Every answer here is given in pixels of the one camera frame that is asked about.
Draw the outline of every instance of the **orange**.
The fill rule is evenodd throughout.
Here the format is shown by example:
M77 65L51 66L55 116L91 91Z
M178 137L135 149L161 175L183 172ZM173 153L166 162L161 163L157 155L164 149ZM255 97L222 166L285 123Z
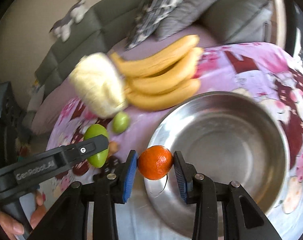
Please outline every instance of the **orange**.
M163 178L173 166L173 155L161 145L146 149L138 158L137 167L147 179L157 180Z

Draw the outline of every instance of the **pink patterned tablecloth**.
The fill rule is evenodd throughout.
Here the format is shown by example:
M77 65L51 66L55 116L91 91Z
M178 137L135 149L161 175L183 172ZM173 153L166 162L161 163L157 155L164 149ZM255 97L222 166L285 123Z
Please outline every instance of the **pink patterned tablecloth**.
M265 106L281 123L290 148L290 172L282 200L269 219L282 239L297 240L303 233L303 69L291 56L269 43L244 43L204 49L195 77L202 85L198 94L233 91ZM82 140L93 123L101 123L117 141L116 156L125 161L131 149L142 152L169 109L144 112L130 106L130 128L120 135L111 132L109 121L93 115L79 98L72 99L61 112L47 150ZM87 161L41 184L45 205L50 207L72 181L92 182L97 173Z

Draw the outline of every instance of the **human hand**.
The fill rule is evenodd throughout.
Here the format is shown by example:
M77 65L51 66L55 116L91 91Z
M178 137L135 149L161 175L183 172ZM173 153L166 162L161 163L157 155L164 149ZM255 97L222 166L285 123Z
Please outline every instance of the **human hand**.
M36 191L36 203L37 208L30 218L30 225L33 229L35 229L35 227L46 214L46 208L44 206L43 197L39 191ZM19 236L24 233L24 227L21 223L1 211L0 226L3 228L4 232L8 235L10 240L16 240L15 235Z

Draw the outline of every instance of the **patterned pillow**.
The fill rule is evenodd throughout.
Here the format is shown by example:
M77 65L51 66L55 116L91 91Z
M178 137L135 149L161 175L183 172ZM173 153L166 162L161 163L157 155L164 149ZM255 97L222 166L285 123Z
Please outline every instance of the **patterned pillow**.
M143 0L135 18L135 27L127 38L126 49L132 49L144 41L159 25L159 22L183 0Z

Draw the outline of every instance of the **stainless steel bowl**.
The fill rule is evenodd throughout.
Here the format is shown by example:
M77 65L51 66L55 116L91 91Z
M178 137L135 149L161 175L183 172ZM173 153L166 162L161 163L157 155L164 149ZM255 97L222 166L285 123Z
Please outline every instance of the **stainless steel bowl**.
M181 150L187 163L216 182L239 181L266 215L289 170L288 143L278 121L253 100L229 92L197 95L178 105L155 130L148 147L153 145ZM160 217L191 237L195 205L180 198L173 169L167 182L145 179L145 186ZM218 214L223 236L220 203Z

